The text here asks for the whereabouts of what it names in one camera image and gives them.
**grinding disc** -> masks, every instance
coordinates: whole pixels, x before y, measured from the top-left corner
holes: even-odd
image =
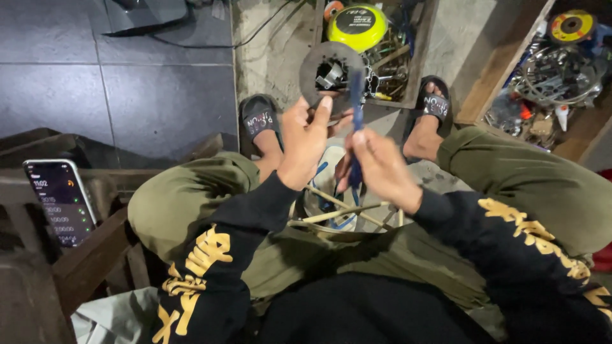
[[[323,95],[316,89],[316,71],[326,59],[338,59],[349,69],[359,69],[365,75],[365,64],[361,56],[351,47],[340,42],[324,42],[312,48],[300,67],[300,92],[310,107],[316,108]],[[332,115],[340,114],[351,108],[348,93],[334,99]]]
[[[587,40],[597,27],[597,18],[584,10],[571,10],[554,17],[548,36],[558,44],[576,44]]]

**wooden chair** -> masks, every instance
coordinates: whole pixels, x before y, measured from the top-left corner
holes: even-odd
[[[21,247],[0,253],[0,343],[75,343],[70,316],[82,303],[151,284],[125,205],[129,191],[161,171],[80,169],[103,222],[78,247],[60,249],[20,166],[78,148],[74,136],[37,129],[8,141],[0,140],[0,230],[13,230]],[[211,135],[180,162],[221,148],[221,136]],[[120,198],[118,190],[128,192]]]

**concrete floor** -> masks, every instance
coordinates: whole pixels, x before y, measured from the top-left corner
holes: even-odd
[[[505,36],[517,15],[514,1],[439,0],[431,35],[428,60],[423,75],[435,74],[446,80],[458,113],[472,84],[490,55]],[[252,35],[284,1],[240,0],[233,6],[234,41]],[[267,93],[287,108],[299,96],[298,72],[312,41],[315,10],[310,2],[287,5],[248,44],[236,50],[236,93],[243,99],[254,93]],[[366,106],[365,122],[381,134],[401,140],[406,114],[385,107]],[[343,135],[329,144],[342,145]],[[434,163],[420,162],[410,167],[414,177],[428,188],[444,193],[469,189],[461,180],[441,171]],[[383,219],[387,209],[372,209],[370,215]],[[373,226],[364,230],[371,231]]]

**timer app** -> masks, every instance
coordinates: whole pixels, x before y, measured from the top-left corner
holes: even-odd
[[[61,245],[80,244],[94,229],[94,222],[72,167],[47,162],[28,163],[24,169]]]

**wire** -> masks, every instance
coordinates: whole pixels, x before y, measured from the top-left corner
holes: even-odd
[[[284,4],[282,4],[277,10],[276,12],[274,12],[274,14],[268,18],[266,21],[264,21],[264,23],[255,31],[255,33],[246,41],[235,44],[235,45],[183,45],[180,43],[174,43],[174,42],[170,42],[169,40],[165,40],[163,38],[159,38],[153,34],[150,34],[149,37],[151,37],[152,39],[158,41],[158,42],[162,42],[165,44],[169,44],[169,45],[173,45],[175,47],[180,47],[180,48],[186,48],[186,49],[236,49],[238,47],[241,47],[243,45],[248,44],[249,42],[251,42],[255,36],[257,36],[257,34],[264,28],[266,27],[266,25],[268,25],[268,23],[270,23],[270,21],[276,17],[276,15],[285,7],[287,6],[292,0],[287,0],[285,1]]]

